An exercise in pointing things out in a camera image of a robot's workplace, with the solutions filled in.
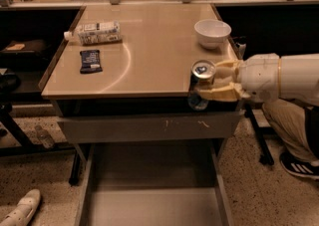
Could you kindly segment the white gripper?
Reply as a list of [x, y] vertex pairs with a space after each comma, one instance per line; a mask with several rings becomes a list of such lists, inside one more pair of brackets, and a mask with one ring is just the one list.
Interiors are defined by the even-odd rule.
[[254, 55], [241, 63], [240, 60], [218, 62], [216, 75], [219, 78], [232, 77], [239, 83], [230, 82], [227, 86], [196, 85], [194, 90], [202, 99], [218, 102], [236, 102], [251, 99], [256, 103], [274, 101], [278, 98], [278, 64], [276, 54]]

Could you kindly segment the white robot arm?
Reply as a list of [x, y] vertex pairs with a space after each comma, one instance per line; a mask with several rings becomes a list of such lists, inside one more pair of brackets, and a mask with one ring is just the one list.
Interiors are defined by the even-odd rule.
[[200, 60], [193, 64], [197, 78], [194, 91], [204, 100], [257, 103], [276, 99], [297, 99], [319, 105], [319, 55], [279, 57], [254, 55], [247, 60], [214, 63]]

